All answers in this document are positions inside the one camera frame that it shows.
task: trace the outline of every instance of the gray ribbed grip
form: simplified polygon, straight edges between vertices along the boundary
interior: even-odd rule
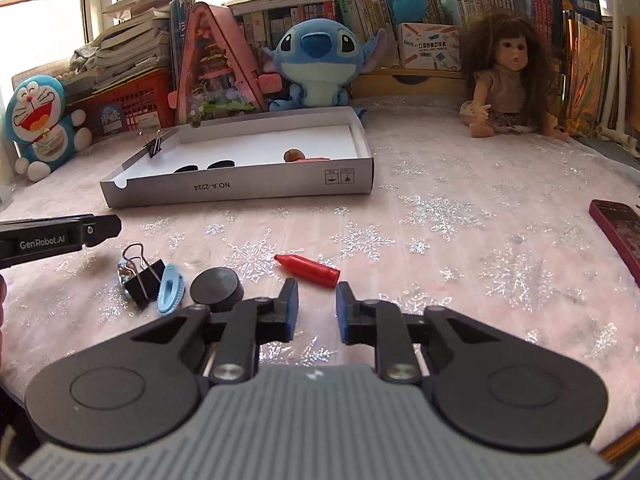
[[[414,386],[366,365],[264,366],[216,386],[180,430],[149,446],[85,454],[53,444],[33,480],[594,480],[588,446],[541,456],[486,449],[440,421]]]

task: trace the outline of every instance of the red phone case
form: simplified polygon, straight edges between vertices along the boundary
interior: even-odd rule
[[[608,202],[607,200],[592,200],[589,206],[589,214],[600,226],[606,237],[615,247],[622,261],[626,264],[636,283],[640,286],[640,261],[632,253],[632,248],[628,242],[620,235],[615,227],[615,221],[637,221],[640,216],[634,209],[621,202]]]

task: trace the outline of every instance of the wooden drawer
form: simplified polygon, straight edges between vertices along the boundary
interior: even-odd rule
[[[465,82],[459,72],[379,68],[351,83],[351,97],[389,95],[446,95],[464,98]]]

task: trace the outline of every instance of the smartphone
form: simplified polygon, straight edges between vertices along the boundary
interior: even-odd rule
[[[627,204],[592,200],[589,214],[600,226],[640,286],[640,216]]]

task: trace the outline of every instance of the doll hair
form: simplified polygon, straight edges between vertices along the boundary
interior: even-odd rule
[[[500,40],[523,36],[527,41],[529,62],[520,72],[526,99],[521,115],[537,130],[541,130],[548,111],[547,93],[552,89],[554,74],[549,55],[539,33],[527,20],[508,12],[486,12],[469,26],[460,38],[460,62],[467,91],[474,91],[474,73],[492,68],[494,51]]]

